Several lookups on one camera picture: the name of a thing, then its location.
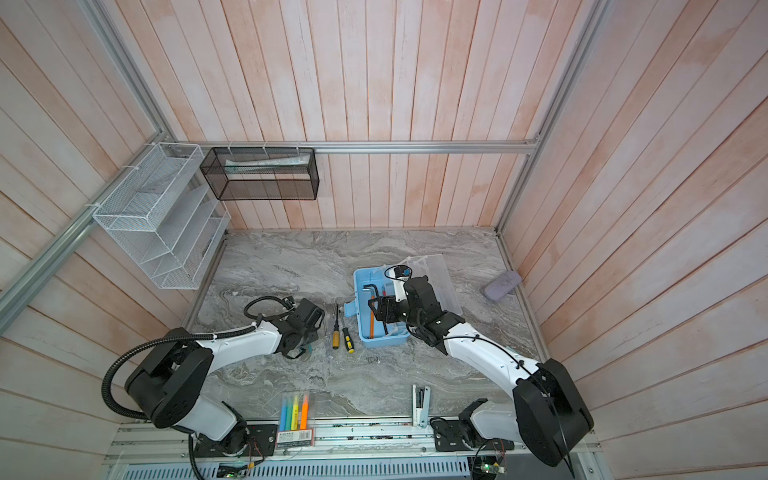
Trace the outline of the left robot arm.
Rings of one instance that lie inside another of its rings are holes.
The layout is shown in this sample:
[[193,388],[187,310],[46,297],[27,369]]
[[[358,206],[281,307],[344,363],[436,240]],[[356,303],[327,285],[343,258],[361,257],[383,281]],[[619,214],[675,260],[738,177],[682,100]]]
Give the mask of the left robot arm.
[[[315,303],[267,295],[247,303],[245,327],[212,333],[184,328],[148,341],[119,356],[101,384],[104,404],[127,418],[148,420],[159,429],[172,428],[203,437],[226,456],[236,456],[252,442],[246,420],[232,407],[202,394],[209,374],[246,359],[280,354],[289,360],[303,356],[318,339],[325,311]],[[147,356],[125,381],[135,409],[120,404],[112,392],[116,373],[133,357]]]

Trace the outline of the black yellow stubby screwdriver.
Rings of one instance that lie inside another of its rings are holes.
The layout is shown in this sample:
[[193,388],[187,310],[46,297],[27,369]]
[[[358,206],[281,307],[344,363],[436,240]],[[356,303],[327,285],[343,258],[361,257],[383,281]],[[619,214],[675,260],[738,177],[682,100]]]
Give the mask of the black yellow stubby screwdriver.
[[354,342],[352,340],[349,329],[344,324],[342,324],[342,337],[343,337],[346,351],[348,353],[354,353],[355,352]]

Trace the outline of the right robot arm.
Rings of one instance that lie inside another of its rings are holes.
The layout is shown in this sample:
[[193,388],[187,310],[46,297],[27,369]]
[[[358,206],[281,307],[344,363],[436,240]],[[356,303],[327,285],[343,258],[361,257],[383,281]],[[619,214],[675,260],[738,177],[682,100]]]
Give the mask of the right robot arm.
[[484,440],[521,442],[550,467],[568,464],[594,420],[566,367],[552,358],[524,357],[481,334],[442,307],[426,276],[394,283],[393,295],[368,295],[367,309],[377,321],[404,324],[412,337],[472,366],[510,397],[508,407],[479,400],[465,409],[469,431]]

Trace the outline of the small yellow screwdriver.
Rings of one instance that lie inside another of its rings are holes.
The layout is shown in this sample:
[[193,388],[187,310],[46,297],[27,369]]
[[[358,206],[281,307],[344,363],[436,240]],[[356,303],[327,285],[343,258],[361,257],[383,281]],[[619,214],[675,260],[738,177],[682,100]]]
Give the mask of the small yellow screwdriver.
[[335,305],[334,309],[334,325],[333,325],[333,332],[332,332],[332,349],[338,350],[341,346],[341,335],[340,335],[340,322],[339,322],[339,305]]

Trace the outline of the blue plastic tool box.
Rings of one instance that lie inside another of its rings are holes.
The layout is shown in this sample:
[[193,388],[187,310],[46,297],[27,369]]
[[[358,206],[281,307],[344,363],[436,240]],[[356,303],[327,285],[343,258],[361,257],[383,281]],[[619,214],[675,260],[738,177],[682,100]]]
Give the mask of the blue plastic tool box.
[[347,317],[358,323],[359,337],[368,348],[401,345],[409,338],[404,282],[426,276],[444,310],[461,315],[462,308],[441,254],[411,256],[394,265],[361,268],[353,274],[355,298],[344,305]]

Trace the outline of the black hex key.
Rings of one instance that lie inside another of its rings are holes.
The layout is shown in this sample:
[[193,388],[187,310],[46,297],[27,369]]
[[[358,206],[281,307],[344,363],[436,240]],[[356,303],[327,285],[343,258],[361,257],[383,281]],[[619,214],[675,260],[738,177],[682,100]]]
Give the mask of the black hex key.
[[370,299],[368,301],[368,307],[371,310],[374,310],[375,312],[375,318],[376,318],[376,324],[377,324],[377,312],[378,312],[378,306],[379,306],[379,290],[378,287],[375,284],[366,284],[362,287],[364,291],[367,291],[370,294]]

